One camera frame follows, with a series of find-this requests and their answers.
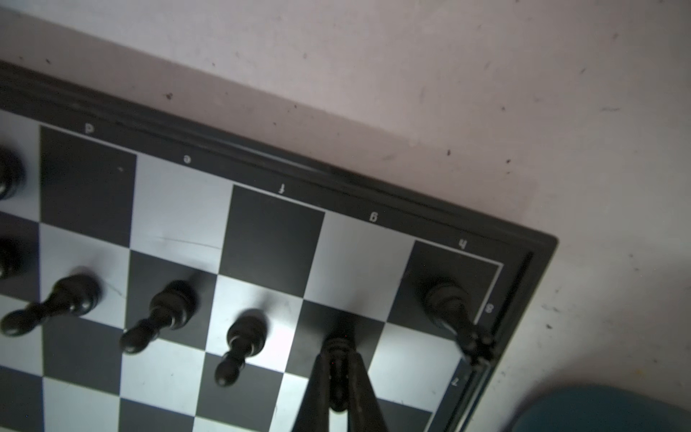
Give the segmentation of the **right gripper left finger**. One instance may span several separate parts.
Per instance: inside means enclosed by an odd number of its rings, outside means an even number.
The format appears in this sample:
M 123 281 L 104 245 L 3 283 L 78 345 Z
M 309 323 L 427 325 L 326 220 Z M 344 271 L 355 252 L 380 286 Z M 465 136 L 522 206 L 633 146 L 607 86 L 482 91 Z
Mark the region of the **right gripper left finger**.
M 330 360 L 325 348 L 316 356 L 293 432 L 329 432 Z

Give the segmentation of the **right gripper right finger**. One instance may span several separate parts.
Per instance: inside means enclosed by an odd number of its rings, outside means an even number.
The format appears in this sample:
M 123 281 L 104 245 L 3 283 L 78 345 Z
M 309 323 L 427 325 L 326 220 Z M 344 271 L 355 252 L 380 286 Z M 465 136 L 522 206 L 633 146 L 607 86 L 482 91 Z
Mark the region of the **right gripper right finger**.
M 362 356 L 347 351 L 347 412 L 350 432 L 388 432 Z

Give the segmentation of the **black pawn piece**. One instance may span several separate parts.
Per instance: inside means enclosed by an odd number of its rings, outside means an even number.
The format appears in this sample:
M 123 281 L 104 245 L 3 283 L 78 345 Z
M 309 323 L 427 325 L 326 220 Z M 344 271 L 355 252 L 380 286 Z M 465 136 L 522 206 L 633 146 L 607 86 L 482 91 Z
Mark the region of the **black pawn piece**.
M 329 360 L 329 406 L 335 412 L 344 412 L 349 405 L 349 356 L 353 349 L 347 338 L 329 338 L 324 350 Z

